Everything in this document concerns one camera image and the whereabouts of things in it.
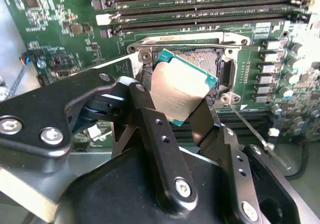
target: green circuit board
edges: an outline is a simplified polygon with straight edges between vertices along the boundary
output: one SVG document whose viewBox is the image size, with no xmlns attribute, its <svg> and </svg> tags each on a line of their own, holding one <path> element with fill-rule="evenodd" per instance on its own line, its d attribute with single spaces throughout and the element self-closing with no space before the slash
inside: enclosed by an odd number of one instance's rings
<svg viewBox="0 0 320 224">
<path fill-rule="evenodd" d="M 318 72 L 312 72 L 298 83 L 288 83 L 285 75 L 298 71 L 288 66 L 297 58 L 292 49 L 297 42 L 319 38 L 319 10 L 311 8 L 310 0 L 5 0 L 21 38 L 29 51 L 43 50 L 34 63 L 42 84 L 50 84 L 92 65 L 127 54 L 127 46 L 146 37 L 192 33 L 232 32 L 248 37 L 250 45 L 258 50 L 240 50 L 236 58 L 236 83 L 233 92 L 240 96 L 234 104 L 246 113 L 270 111 L 275 104 L 284 105 L 288 114 L 284 131 L 289 136 L 307 130 L 317 123 L 311 113 L 318 110 L 319 102 L 306 106 L 301 92 L 318 94 Z M 279 41 L 278 49 L 267 49 L 266 41 Z M 212 43 L 212 39 L 194 40 L 193 43 Z M 276 61 L 268 61 L 269 54 L 277 54 Z M 276 68 L 263 73 L 265 63 Z M 129 60 L 105 67 L 114 77 L 133 77 Z M 262 81 L 260 77 L 268 76 Z M 302 89 L 301 83 L 309 83 Z M 269 91 L 257 94 L 257 88 Z M 288 88 L 297 93 L 288 99 L 281 93 Z M 225 106 L 218 113 L 228 113 Z M 294 119 L 303 114 L 305 126 L 291 128 Z"/>
</svg>

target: chip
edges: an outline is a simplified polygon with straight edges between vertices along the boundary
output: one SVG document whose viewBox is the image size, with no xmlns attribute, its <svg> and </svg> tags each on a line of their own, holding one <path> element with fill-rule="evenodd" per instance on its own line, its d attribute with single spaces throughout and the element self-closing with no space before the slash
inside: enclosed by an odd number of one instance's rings
<svg viewBox="0 0 320 224">
<path fill-rule="evenodd" d="M 99 49 L 99 46 L 98 46 L 97 43 L 92 43 L 92 44 L 91 44 L 91 48 L 92 48 L 92 50 L 98 50 L 98 49 Z"/>
<path fill-rule="evenodd" d="M 310 100 L 318 100 L 320 98 L 319 93 L 313 93 L 310 95 Z"/>
<path fill-rule="evenodd" d="M 40 7 L 39 0 L 24 0 L 28 9 L 35 9 Z"/>
<path fill-rule="evenodd" d="M 73 34 L 80 34 L 80 33 L 82 33 L 82 26 L 79 24 L 72 24 L 72 25 L 70 25 L 70 31 Z"/>
<path fill-rule="evenodd" d="M 83 27 L 83 31 L 85 33 L 90 33 L 91 32 L 91 27 L 90 27 L 90 25 L 88 23 L 83 23 L 82 27 Z"/>
</svg>

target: cable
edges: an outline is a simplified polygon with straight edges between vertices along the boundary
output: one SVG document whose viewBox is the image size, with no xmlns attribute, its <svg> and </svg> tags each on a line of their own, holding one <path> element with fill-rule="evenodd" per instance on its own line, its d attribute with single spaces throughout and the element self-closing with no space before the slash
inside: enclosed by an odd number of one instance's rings
<svg viewBox="0 0 320 224">
<path fill-rule="evenodd" d="M 288 181 L 292 181 L 302 177 L 302 175 L 306 172 L 307 166 L 309 163 L 309 143 L 307 141 L 301 142 L 301 165 L 299 170 L 293 175 L 287 175 L 285 178 Z"/>
</svg>

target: capacitor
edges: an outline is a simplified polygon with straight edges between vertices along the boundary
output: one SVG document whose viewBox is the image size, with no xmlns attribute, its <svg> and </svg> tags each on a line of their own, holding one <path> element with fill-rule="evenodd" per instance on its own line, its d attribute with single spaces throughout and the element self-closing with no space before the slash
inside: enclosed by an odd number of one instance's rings
<svg viewBox="0 0 320 224">
<path fill-rule="evenodd" d="M 301 129 L 301 128 L 296 128 L 296 129 L 293 131 L 293 134 L 294 134 L 295 136 L 298 136 L 298 135 L 301 134 L 301 132 L 302 132 L 302 129 Z"/>
<path fill-rule="evenodd" d="M 311 116 L 314 118 L 320 117 L 320 110 L 314 110 L 313 112 L 311 112 Z"/>
<path fill-rule="evenodd" d="M 44 60 L 38 59 L 38 61 L 36 62 L 36 66 L 40 69 L 43 69 L 47 67 L 47 64 Z"/>
<path fill-rule="evenodd" d="M 272 107 L 271 107 L 271 111 L 272 111 L 272 113 L 273 114 L 275 114 L 275 115 L 281 115 L 282 114 L 282 109 L 280 108 L 280 106 L 278 105 L 278 104 L 275 104 L 275 105 L 273 105 Z"/>
<path fill-rule="evenodd" d="M 299 81 L 299 76 L 293 74 L 292 72 L 288 72 L 287 74 L 284 75 L 284 79 L 290 83 L 290 85 L 294 85 Z"/>
<path fill-rule="evenodd" d="M 279 93 L 283 96 L 284 99 L 290 99 L 293 96 L 294 91 L 285 86 L 280 89 Z"/>
<path fill-rule="evenodd" d="M 291 51 L 293 51 L 298 56 L 304 56 L 306 54 L 306 49 L 300 43 L 296 43 L 292 46 Z"/>
<path fill-rule="evenodd" d="M 301 66 L 301 61 L 299 62 L 298 59 L 296 58 L 291 58 L 290 60 L 288 60 L 287 64 L 292 67 L 292 69 L 297 70 L 299 69 Z"/>
<path fill-rule="evenodd" d="M 293 123 L 296 125 L 297 128 L 303 128 L 306 122 L 302 119 L 301 116 L 298 116 L 295 119 L 293 119 Z"/>
<path fill-rule="evenodd" d="M 291 126 L 291 130 L 293 131 L 293 135 L 297 136 L 300 135 L 302 132 L 302 128 L 298 127 L 296 124 Z"/>
</svg>

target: integrated circuit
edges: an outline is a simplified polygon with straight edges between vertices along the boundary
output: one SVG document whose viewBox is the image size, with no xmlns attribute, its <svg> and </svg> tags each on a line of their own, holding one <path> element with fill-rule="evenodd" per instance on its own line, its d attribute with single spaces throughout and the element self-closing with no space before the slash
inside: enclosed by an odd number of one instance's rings
<svg viewBox="0 0 320 224">
<path fill-rule="evenodd" d="M 24 0 L 26 8 L 37 9 L 40 8 L 39 0 Z"/>
<path fill-rule="evenodd" d="M 72 24 L 70 25 L 70 31 L 73 33 L 73 34 L 80 34 L 82 33 L 82 30 L 83 30 L 83 27 L 82 25 L 80 24 Z"/>
</svg>

